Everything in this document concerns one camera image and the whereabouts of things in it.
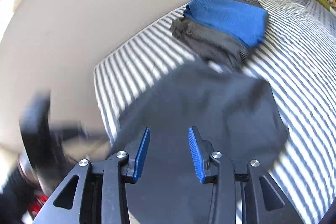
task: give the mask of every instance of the red object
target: red object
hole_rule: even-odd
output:
[[[48,197],[44,195],[35,195],[35,197],[35,200],[28,208],[28,212],[33,218],[36,217],[38,212],[42,209],[43,205],[48,200]]]

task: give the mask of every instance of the white wall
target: white wall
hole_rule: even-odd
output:
[[[187,1],[23,0],[0,43],[0,142],[22,149],[18,116],[37,89],[51,89],[53,120],[103,130],[95,64]]]

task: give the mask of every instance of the bed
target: bed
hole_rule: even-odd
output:
[[[270,83],[290,131],[269,172],[303,221],[318,223],[335,198],[336,18],[315,0],[258,1],[269,23],[242,71]],[[186,60],[198,58],[169,31],[184,9],[147,26],[95,67],[97,102],[112,145],[127,106]],[[241,203],[237,208],[241,223]]]

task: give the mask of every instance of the metal screw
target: metal screw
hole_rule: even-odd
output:
[[[125,151],[119,151],[117,153],[117,158],[123,158],[126,157],[127,153]]]
[[[221,152],[215,151],[211,154],[215,159],[219,159],[222,156]]]
[[[87,166],[89,161],[87,159],[83,159],[79,161],[79,166]]]
[[[260,162],[258,160],[251,160],[250,161],[250,164],[253,166],[253,167],[257,167],[260,165]]]

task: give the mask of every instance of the blue cloth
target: blue cloth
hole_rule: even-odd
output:
[[[268,20],[265,9],[232,0],[192,0],[184,16],[225,32],[248,48],[263,41]]]

